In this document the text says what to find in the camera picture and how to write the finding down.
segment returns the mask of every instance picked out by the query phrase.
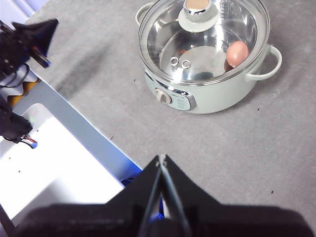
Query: pot handle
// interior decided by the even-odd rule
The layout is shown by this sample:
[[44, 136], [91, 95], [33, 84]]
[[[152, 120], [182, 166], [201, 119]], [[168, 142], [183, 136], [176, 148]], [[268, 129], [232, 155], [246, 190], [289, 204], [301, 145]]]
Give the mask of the pot handle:
[[143, 6], [137, 11], [137, 13], [136, 13], [136, 15], [135, 15], [135, 21], [136, 21], [136, 23], [137, 23], [138, 26], [140, 26], [140, 22], [139, 22], [140, 16], [141, 16], [145, 11], [147, 11], [149, 8], [151, 8], [152, 5], [154, 5], [154, 2], [150, 2], [150, 3], [148, 3], [148, 4], [143, 5]]
[[281, 64], [282, 64], [282, 54], [281, 52], [275, 48], [274, 46], [272, 45], [268, 45], [268, 54], [273, 54], [276, 59], [277, 59], [277, 64], [276, 64], [276, 67], [269, 73], [266, 73], [266, 74], [262, 74], [262, 75], [255, 75], [255, 74], [252, 74], [251, 72], [246, 74], [246, 81], [250, 81], [250, 80], [265, 80], [265, 79], [268, 79], [272, 76], [274, 76], [278, 70], [280, 69], [281, 67]]

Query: cable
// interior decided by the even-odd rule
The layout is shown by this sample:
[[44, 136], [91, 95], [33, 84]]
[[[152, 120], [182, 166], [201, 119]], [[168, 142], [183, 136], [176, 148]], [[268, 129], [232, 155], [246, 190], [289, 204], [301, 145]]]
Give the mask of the cable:
[[35, 141], [34, 139], [32, 139], [28, 134], [24, 135], [24, 137], [22, 137], [22, 139], [27, 139], [27, 140], [29, 140], [30, 142], [37, 143], [37, 141]]
[[22, 142], [22, 143], [24, 143], [24, 144], [30, 146], [32, 149], [34, 149], [34, 148], [36, 148], [36, 147], [38, 146], [37, 142], [36, 142], [36, 143], [31, 143], [31, 144], [30, 144], [30, 143], [27, 143], [27, 142], [25, 142], [25, 141], [20, 141], [20, 142]]
[[22, 84], [23, 81], [25, 80], [26, 76], [28, 75], [29, 71], [30, 71], [30, 66], [29, 66], [29, 65], [27, 65], [26, 63], [23, 64], [23, 65], [26, 67], [26, 72], [25, 72], [25, 75], [22, 77], [22, 79], [19, 81], [19, 83], [16, 84], [16, 85], [14, 85], [14, 86], [8, 86], [8, 84], [7, 84], [7, 85], [0, 85], [0, 88], [16, 88], [16, 87], [18, 87], [19, 85]]

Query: control panel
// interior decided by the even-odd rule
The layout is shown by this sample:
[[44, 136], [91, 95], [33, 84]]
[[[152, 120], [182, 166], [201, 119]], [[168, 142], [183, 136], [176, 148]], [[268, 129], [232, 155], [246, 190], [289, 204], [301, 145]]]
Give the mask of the control panel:
[[145, 73], [145, 78], [150, 91], [159, 102], [182, 111], [190, 111], [197, 106], [194, 97], [189, 93], [164, 85], [147, 73]]

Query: lid knob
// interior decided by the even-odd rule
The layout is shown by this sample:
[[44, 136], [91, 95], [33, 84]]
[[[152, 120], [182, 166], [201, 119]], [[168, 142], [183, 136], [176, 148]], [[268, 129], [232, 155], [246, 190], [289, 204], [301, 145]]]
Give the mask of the lid knob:
[[200, 14], [210, 8], [209, 3], [209, 0], [186, 0], [184, 10], [191, 15]]
[[202, 32], [215, 25], [219, 11], [211, 0], [185, 0], [179, 13], [180, 26], [189, 32]]

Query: white platform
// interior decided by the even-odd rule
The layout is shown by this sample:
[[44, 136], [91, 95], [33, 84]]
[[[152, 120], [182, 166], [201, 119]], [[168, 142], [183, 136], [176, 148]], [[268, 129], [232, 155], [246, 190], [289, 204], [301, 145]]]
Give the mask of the white platform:
[[14, 225], [40, 206], [106, 203], [123, 189], [42, 104], [23, 116], [32, 123], [38, 147], [0, 143], [0, 203]]

